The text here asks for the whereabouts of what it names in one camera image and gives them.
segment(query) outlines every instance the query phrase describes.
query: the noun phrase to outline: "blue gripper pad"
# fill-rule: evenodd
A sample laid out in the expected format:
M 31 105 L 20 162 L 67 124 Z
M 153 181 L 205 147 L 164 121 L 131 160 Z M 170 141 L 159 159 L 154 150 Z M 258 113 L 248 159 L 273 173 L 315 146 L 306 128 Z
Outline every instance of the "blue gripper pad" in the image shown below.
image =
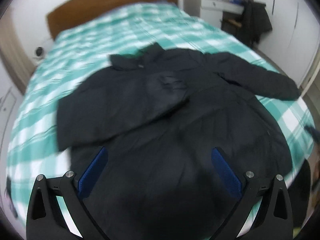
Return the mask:
M 213 148 L 211 152 L 211 161 L 215 167 L 221 181 L 224 183 L 229 194 L 240 200 L 242 197 L 243 185 L 236 173 L 231 169 L 225 160 L 226 155 L 220 148 Z
M 94 185 L 108 162 L 108 151 L 102 147 L 88 168 L 78 180 L 78 198 L 83 199 L 90 195 Z

